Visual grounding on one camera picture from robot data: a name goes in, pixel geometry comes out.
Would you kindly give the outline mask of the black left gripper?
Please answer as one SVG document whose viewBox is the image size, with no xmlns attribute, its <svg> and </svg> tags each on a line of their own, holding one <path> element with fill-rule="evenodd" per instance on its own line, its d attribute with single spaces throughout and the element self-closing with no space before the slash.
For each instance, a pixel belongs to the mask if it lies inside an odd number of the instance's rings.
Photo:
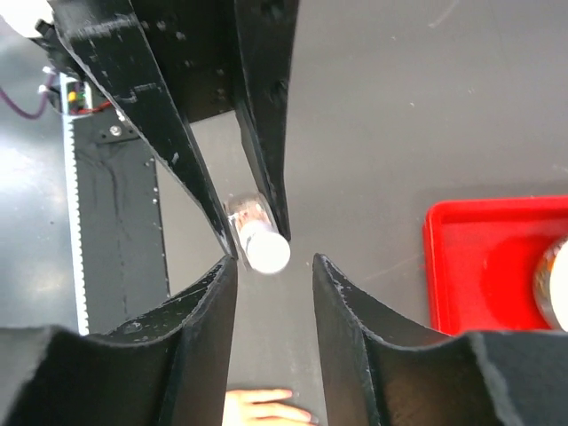
<svg viewBox="0 0 568 426">
<path fill-rule="evenodd" d="M 297 1 L 55 1 L 59 40 L 234 255 L 190 123 L 234 110 L 258 191 L 291 239 L 284 165 Z"/>
</svg>

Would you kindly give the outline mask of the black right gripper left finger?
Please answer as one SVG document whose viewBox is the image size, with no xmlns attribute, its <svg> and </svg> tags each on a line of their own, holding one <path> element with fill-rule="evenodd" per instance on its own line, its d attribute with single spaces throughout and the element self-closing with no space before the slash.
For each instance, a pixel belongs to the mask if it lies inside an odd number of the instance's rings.
<svg viewBox="0 0 568 426">
<path fill-rule="evenodd" d="M 4 425 L 218 425 L 238 268 L 200 280 L 105 334 L 59 326 L 1 332 Z"/>
</svg>

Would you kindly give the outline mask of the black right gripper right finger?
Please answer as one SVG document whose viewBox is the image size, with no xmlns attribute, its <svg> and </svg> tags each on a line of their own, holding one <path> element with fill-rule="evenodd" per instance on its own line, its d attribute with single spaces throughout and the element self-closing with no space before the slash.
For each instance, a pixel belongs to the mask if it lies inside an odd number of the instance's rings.
<svg viewBox="0 0 568 426">
<path fill-rule="evenodd" d="M 566 334 L 445 335 L 359 289 L 321 254 L 312 289 L 329 424 L 566 424 Z"/>
</svg>

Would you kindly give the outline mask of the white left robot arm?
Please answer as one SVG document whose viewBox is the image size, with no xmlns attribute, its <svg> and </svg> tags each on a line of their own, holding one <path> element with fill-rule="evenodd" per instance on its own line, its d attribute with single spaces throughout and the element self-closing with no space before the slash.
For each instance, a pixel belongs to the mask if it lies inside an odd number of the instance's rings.
<svg viewBox="0 0 568 426">
<path fill-rule="evenodd" d="M 190 126 L 234 112 L 258 191 L 290 235 L 284 180 L 296 1 L 4 1 L 1 15 L 61 72 L 93 83 L 235 254 Z"/>
</svg>

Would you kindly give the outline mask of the glitter nail polish bottle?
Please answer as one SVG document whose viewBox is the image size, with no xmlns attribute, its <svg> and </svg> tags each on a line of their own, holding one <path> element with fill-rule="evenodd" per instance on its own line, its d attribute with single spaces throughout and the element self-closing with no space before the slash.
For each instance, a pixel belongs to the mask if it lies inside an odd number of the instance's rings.
<svg viewBox="0 0 568 426">
<path fill-rule="evenodd" d="M 277 226 L 268 201 L 261 193 L 245 193 L 230 197 L 225 202 L 225 214 L 228 217 L 233 236 L 239 241 L 246 240 L 243 228 L 259 221 L 269 231 L 277 232 Z"/>
</svg>

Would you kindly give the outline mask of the person's left hand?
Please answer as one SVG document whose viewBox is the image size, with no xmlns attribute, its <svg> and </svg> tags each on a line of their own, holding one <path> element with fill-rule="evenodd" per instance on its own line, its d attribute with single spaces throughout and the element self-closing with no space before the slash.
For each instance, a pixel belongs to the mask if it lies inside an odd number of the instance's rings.
<svg viewBox="0 0 568 426">
<path fill-rule="evenodd" d="M 312 413 L 285 403 L 293 396 L 290 389 L 229 390 L 222 425 L 317 425 Z"/>
</svg>

